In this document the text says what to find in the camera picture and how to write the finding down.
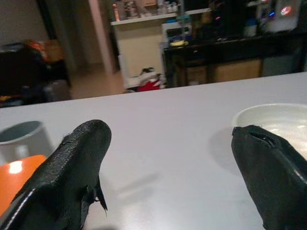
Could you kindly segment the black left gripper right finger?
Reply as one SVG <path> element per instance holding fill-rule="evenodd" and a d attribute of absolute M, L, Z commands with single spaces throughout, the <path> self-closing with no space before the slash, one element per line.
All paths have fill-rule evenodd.
<path fill-rule="evenodd" d="M 307 228 L 307 161 L 259 126 L 235 127 L 232 152 L 267 230 Z"/>

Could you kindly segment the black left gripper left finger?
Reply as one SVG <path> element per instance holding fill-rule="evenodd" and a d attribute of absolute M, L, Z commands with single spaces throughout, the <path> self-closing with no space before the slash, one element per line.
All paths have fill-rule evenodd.
<path fill-rule="evenodd" d="M 14 196 L 0 218 L 3 230 L 80 230 L 89 207 L 107 209 L 99 180 L 111 129 L 89 120 L 65 136 Z"/>

